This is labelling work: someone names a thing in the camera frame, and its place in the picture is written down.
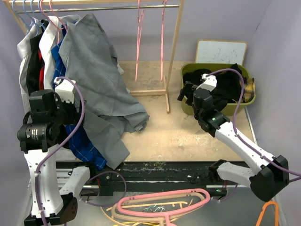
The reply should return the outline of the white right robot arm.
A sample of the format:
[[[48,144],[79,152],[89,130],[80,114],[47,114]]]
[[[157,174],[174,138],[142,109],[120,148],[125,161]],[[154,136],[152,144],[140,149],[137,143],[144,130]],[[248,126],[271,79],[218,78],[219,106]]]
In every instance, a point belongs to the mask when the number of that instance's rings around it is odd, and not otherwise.
[[[238,129],[232,121],[214,106],[209,90],[185,82],[178,100],[187,97],[186,103],[193,107],[194,118],[204,132],[230,147],[247,167],[219,160],[210,166],[209,179],[214,184],[232,181],[251,188],[257,198],[270,201],[289,184],[289,164],[283,156],[274,155],[261,149]]]

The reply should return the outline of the pink wire hanger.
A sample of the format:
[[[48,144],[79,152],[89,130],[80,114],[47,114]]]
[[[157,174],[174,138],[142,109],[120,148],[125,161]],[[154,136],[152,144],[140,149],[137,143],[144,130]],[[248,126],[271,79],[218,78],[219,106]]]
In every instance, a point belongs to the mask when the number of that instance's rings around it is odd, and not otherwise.
[[[163,81],[163,69],[164,69],[164,17],[167,0],[162,1],[162,24],[161,24],[161,44],[160,44],[160,80]]]

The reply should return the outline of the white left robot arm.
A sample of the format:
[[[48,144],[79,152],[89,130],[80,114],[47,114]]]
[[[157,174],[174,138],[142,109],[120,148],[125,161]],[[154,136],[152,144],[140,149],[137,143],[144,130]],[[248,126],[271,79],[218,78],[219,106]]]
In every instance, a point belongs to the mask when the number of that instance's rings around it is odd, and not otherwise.
[[[32,92],[29,103],[31,110],[17,133],[32,188],[32,210],[24,225],[66,225],[77,215],[83,185],[91,185],[97,178],[94,170],[83,165],[71,171],[62,188],[58,184],[54,150],[61,143],[61,129],[79,122],[80,113],[50,89]]]

